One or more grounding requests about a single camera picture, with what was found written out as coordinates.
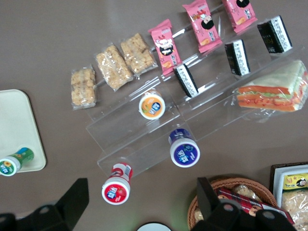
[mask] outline red label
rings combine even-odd
[[[104,191],[105,197],[108,201],[113,203],[120,203],[127,197],[126,189],[119,184],[111,184]]]

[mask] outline clear acrylic shelf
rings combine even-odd
[[[163,97],[166,110],[162,117],[156,120],[144,118],[139,112],[139,101],[142,95],[150,89],[156,89]],[[138,91],[129,95],[128,101],[121,107],[104,114],[87,126],[88,132],[96,140],[103,151],[113,154],[142,136],[160,129],[172,120],[180,117],[168,89],[156,77]]]
[[[109,175],[115,163],[126,162],[131,165],[133,177],[135,177],[161,161],[170,158],[168,138],[176,128],[184,128],[191,132],[180,116],[160,129],[147,133],[142,139],[135,140],[114,154],[106,155],[106,153],[102,153],[97,163],[105,174]]]
[[[117,162],[129,163],[136,176],[169,158],[168,137],[176,128],[187,129],[196,141],[200,141],[240,118],[264,120],[281,114],[241,108],[237,103],[235,89],[288,60],[303,58],[304,49],[291,49],[278,56],[270,55],[257,29],[257,23],[242,34],[235,34],[223,5],[212,10],[212,18],[223,44],[211,53],[199,53],[190,24],[173,36],[179,54],[199,89],[196,97],[185,95],[173,73],[161,75],[159,62],[158,68],[142,74],[117,92],[113,92],[100,76],[97,104],[86,109],[92,119],[87,131],[103,151],[98,165],[107,175]],[[148,44],[153,44],[149,35],[144,38]],[[225,43],[236,39],[243,39],[251,69],[250,74],[242,77],[231,73],[224,49]],[[158,61],[155,48],[152,51]],[[139,113],[139,101],[150,89],[160,92],[166,103],[164,115],[157,120],[148,120]]]
[[[186,120],[196,140],[200,141],[240,118],[265,122],[270,117],[285,114],[286,112],[240,107],[236,98],[236,89],[258,77],[273,72],[293,60],[302,60],[304,64],[307,65],[307,53],[304,47],[299,47],[297,49],[293,48],[280,56],[275,56],[266,66],[234,82],[229,87],[222,90],[221,95],[223,95],[223,97],[222,99],[219,98],[220,101],[207,101],[202,111],[198,111],[191,118]]]

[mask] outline sandwich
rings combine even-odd
[[[307,70],[301,60],[259,77],[238,88],[241,107],[293,112],[302,108],[307,98]]]

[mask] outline pink snack package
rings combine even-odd
[[[173,67],[182,63],[178,50],[174,44],[171,32],[171,22],[166,19],[161,24],[149,30],[154,41],[163,74],[167,75],[173,71]]]
[[[206,0],[195,0],[189,5],[183,5],[183,7],[192,23],[200,53],[213,50],[216,46],[222,44]]]
[[[249,0],[222,0],[236,33],[244,31],[257,20]]]

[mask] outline table surface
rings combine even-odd
[[[182,169],[167,158],[132,179],[125,204],[109,205],[102,199],[107,179],[97,166],[102,151],[86,131],[91,122],[87,113],[72,111],[71,70],[93,64],[93,54],[111,41],[137,32],[148,35],[147,30],[164,19],[171,20],[173,31],[180,30],[189,23],[181,5],[190,2],[0,3],[0,90],[19,89],[29,96],[47,158],[41,171],[1,177],[0,213],[33,211],[58,200],[77,178],[88,178],[90,203],[74,230],[134,231],[145,222],[158,221],[187,231],[187,209],[197,177],[236,174],[268,187],[271,165],[307,161],[306,105],[266,123],[237,120],[199,142],[202,156],[194,167]],[[306,0],[251,2],[259,21],[280,14],[293,45],[308,45]]]

